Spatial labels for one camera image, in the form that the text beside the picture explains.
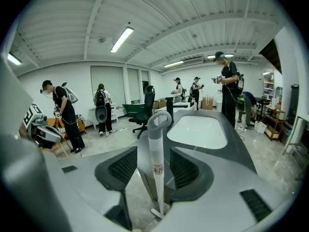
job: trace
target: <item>tile floor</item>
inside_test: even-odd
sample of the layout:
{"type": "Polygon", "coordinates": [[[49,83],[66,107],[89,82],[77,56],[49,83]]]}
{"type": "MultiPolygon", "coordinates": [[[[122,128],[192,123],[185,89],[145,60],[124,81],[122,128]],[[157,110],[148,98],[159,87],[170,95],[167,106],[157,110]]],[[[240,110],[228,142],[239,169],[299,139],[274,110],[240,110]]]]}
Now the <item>tile floor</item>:
{"type": "MultiPolygon", "coordinates": [[[[93,127],[88,128],[87,134],[83,135],[85,145],[88,146],[87,149],[83,150],[81,154],[69,153],[69,157],[87,157],[132,144],[137,140],[137,133],[133,134],[132,129],[137,128],[138,125],[130,123],[128,119],[128,117],[124,117],[119,119],[119,122],[113,122],[113,128],[119,131],[108,137],[100,137],[97,130],[94,130],[93,127]]],[[[244,144],[252,157],[258,175],[275,185],[285,195],[295,195],[301,185],[301,182],[295,181],[295,178],[301,170],[294,157],[289,154],[282,155],[283,145],[280,142],[270,141],[264,134],[258,134],[255,130],[244,131],[241,135],[245,139],[244,144]]],[[[66,159],[61,151],[58,150],[55,153],[59,159],[66,159]]],[[[151,201],[137,171],[126,188],[126,196],[135,231],[151,231],[159,223],[159,219],[150,212],[157,204],[151,201]]]]}

